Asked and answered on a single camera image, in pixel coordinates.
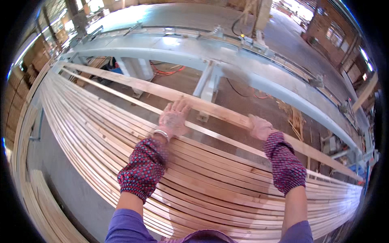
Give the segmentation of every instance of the silver bracelet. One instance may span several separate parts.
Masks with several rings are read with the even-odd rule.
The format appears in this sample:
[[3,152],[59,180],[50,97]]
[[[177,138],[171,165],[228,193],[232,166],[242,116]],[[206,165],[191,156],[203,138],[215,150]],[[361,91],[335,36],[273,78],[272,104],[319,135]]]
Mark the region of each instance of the silver bracelet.
[[159,134],[163,135],[166,138],[166,140],[168,140],[168,142],[169,142],[170,138],[166,132],[159,130],[159,129],[156,129],[156,130],[154,130],[153,134],[155,134],[155,133],[159,133]]

